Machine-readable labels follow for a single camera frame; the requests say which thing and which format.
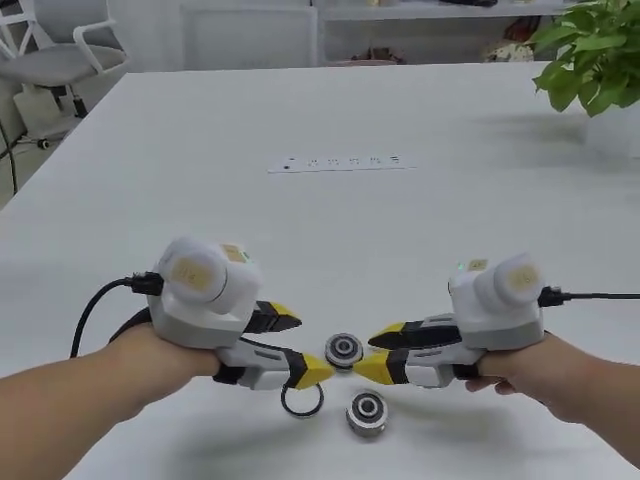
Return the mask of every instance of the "power strip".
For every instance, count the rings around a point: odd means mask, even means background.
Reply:
[[[358,155],[350,157],[290,157],[269,173],[351,172],[354,170],[403,170],[416,168],[401,155]]]

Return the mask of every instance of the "chair armrest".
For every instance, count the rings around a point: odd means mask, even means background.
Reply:
[[[84,38],[84,35],[87,32],[102,30],[103,28],[113,29],[115,25],[116,25],[115,20],[107,20],[105,22],[94,23],[92,25],[83,25],[81,27],[76,27],[73,30],[73,40],[76,42],[76,45],[78,46],[78,48],[80,48],[80,51],[87,58],[91,66],[95,68],[98,71],[98,73],[104,73],[104,68],[102,67],[102,65],[96,58],[96,56],[93,54],[93,52],[91,51],[91,48],[89,48],[89,45],[87,45],[87,41]]]
[[[17,15],[9,15],[4,17],[0,14],[0,25],[15,25],[16,23],[30,22],[33,21],[33,17],[27,13],[20,13]]]

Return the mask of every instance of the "yellow plastic tip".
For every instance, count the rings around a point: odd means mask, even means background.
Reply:
[[[369,341],[372,341],[373,339],[378,338],[378,337],[380,337],[382,335],[385,335],[387,333],[398,333],[398,332],[402,331],[404,326],[405,326],[405,323],[394,323],[393,325],[389,325],[384,330],[381,330],[378,333],[376,333],[373,337],[371,337],[369,339]]]
[[[293,318],[298,318],[298,316],[293,313],[291,310],[289,310],[287,307],[285,307],[284,305],[281,305],[279,303],[274,303],[274,302],[270,302],[271,306],[273,307],[273,309],[276,311],[276,313],[278,315],[288,315],[290,317]]]
[[[333,377],[335,370],[331,365],[314,357],[313,355],[309,355],[308,353],[303,353],[302,356],[304,358],[304,362],[307,364],[307,371],[294,387],[296,390],[304,390],[305,388],[313,387],[314,385]]]
[[[374,353],[356,363],[353,366],[353,371],[372,382],[381,385],[394,385],[387,368],[388,358],[389,352]]]

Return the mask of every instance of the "wrist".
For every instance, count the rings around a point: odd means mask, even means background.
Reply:
[[[126,348],[113,344],[94,353],[104,365],[118,392],[118,403],[121,408],[121,421],[135,417],[151,401],[154,390],[152,378],[145,375],[140,365],[136,364]]]
[[[574,382],[569,387],[569,407],[575,412],[576,423],[588,425],[594,412],[599,410],[603,384],[611,376],[613,362],[586,355]]]

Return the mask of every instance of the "chair leg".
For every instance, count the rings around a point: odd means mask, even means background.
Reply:
[[[73,95],[73,106],[76,109],[76,117],[85,118],[89,115],[89,112],[87,111],[87,106],[84,104],[84,100],[75,92],[72,86],[69,87],[69,90],[71,90],[71,95]]]

